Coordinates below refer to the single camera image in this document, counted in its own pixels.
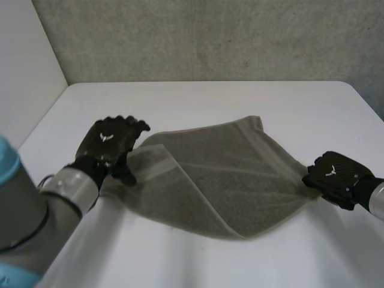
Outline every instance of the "white wall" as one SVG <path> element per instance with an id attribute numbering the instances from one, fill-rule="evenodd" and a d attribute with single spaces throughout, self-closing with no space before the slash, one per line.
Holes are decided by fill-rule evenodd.
<path id="1" fill-rule="evenodd" d="M 0 133 L 19 147 L 67 87 L 30 0 L 0 0 Z"/>

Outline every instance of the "gray towel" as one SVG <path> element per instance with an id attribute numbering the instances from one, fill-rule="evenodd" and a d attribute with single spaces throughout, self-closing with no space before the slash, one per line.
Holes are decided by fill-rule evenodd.
<path id="1" fill-rule="evenodd" d="M 163 132 L 128 156 L 138 184 L 103 191 L 138 214 L 216 238 L 245 239 L 281 223 L 319 193 L 306 168 L 263 132 L 261 119 Z"/>

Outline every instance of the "table surface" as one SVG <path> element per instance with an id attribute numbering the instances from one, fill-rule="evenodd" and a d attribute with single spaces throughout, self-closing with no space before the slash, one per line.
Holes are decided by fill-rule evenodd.
<path id="1" fill-rule="evenodd" d="M 265 132 L 304 165 L 328 150 L 384 176 L 384 122 L 342 82 L 146 82 L 70 86 L 20 148 L 38 182 L 73 161 L 108 115 L 159 131 L 262 118 Z M 99 199 L 41 287 L 381 287 L 384 224 L 318 200 L 250 241 L 224 241 L 137 216 Z"/>

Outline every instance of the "robotic hand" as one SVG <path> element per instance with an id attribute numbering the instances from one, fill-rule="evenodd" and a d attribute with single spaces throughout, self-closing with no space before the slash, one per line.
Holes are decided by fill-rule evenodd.
<path id="1" fill-rule="evenodd" d="M 108 169 L 108 173 L 123 184 L 136 184 L 134 175 L 127 166 L 127 154 L 136 140 L 150 127 L 143 120 L 129 116 L 107 117 L 97 121 L 80 144 L 76 159 L 91 157 Z"/>
<path id="2" fill-rule="evenodd" d="M 326 152 L 308 167 L 302 181 L 323 198 L 346 210 L 360 204 L 384 220 L 384 179 L 374 177 L 362 164 L 336 152 Z"/>

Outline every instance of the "white logo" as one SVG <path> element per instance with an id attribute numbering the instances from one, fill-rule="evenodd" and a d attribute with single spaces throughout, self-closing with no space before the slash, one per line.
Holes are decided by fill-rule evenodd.
<path id="1" fill-rule="evenodd" d="M 113 138 L 113 135 L 111 136 L 104 136 L 102 133 L 100 133 L 100 138 L 102 139 L 102 141 L 107 141 L 109 139 L 112 139 Z"/>
<path id="2" fill-rule="evenodd" d="M 325 176 L 331 176 L 331 175 L 336 175 L 336 171 L 335 171 L 335 166 L 332 165 L 332 171 L 328 174 L 326 174 Z"/>

